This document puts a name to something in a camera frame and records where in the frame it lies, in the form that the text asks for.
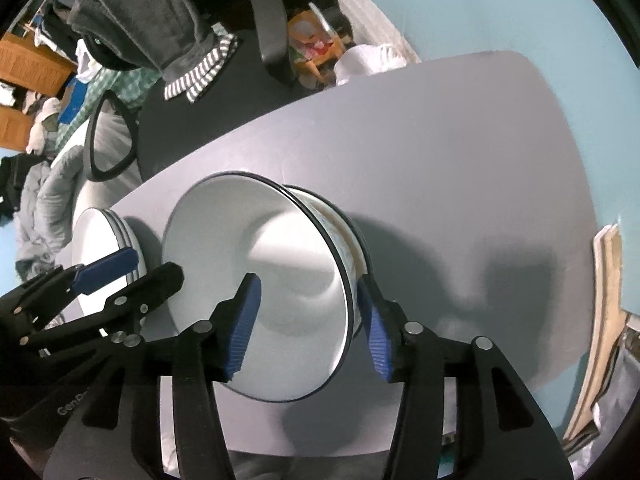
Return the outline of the small white plate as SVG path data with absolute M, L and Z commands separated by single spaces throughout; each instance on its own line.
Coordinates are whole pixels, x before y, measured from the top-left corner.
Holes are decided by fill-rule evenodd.
M 84 315 L 100 312 L 109 296 L 125 288 L 146 273 L 143 252 L 130 225 L 111 209 L 89 208 L 76 220 L 70 243 L 73 264 L 94 263 L 119 249 L 131 247 L 138 253 L 138 266 L 91 295 L 79 295 L 77 301 Z

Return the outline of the large white ribbed bowl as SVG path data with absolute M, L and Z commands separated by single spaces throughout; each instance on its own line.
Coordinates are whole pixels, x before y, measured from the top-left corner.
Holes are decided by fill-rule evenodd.
M 241 396 L 297 401 L 321 390 L 360 330 L 357 282 L 371 269 L 352 220 L 326 198 L 248 172 L 192 185 L 171 211 L 162 259 L 184 274 L 176 330 L 209 318 L 252 278 L 224 362 Z

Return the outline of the small white ribbed bowl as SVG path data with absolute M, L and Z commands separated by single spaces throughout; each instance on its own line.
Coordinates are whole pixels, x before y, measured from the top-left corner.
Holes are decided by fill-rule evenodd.
M 321 219 L 329 225 L 329 230 L 336 239 L 336 244 L 349 252 L 356 278 L 368 274 L 371 270 L 371 257 L 366 242 L 347 214 L 334 203 L 315 192 L 306 190 L 306 188 L 295 185 L 287 185 L 285 188 L 313 212 L 318 212 Z

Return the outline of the wooden board strip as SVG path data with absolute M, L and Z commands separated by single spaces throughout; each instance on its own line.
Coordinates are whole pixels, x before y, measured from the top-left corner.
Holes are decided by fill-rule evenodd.
M 597 232 L 592 242 L 594 308 L 588 361 L 572 417 L 563 436 L 569 448 L 593 422 L 593 407 L 604 391 L 612 355 L 623 333 L 628 313 L 622 308 L 623 242 L 618 223 Z

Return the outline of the wooden drawer cabinet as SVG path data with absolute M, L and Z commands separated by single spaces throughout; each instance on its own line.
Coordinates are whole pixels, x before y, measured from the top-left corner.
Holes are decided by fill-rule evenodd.
M 76 64 L 47 46 L 37 47 L 32 36 L 6 32 L 1 39 L 1 81 L 17 88 L 57 96 Z M 26 148 L 32 118 L 17 108 L 1 107 L 1 147 L 22 152 Z

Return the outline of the black office chair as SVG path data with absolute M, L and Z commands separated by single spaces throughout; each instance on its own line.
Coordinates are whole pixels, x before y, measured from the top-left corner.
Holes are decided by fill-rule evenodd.
M 108 68 L 160 79 L 139 106 L 142 179 L 305 96 L 288 21 L 316 6 L 342 32 L 337 0 L 76 0 L 70 24 Z

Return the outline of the white plastic bag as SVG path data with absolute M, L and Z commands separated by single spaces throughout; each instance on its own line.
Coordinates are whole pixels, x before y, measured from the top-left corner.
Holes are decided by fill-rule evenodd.
M 352 78 L 399 70 L 407 60 L 392 44 L 358 44 L 347 50 L 334 65 L 335 84 L 347 84 Z

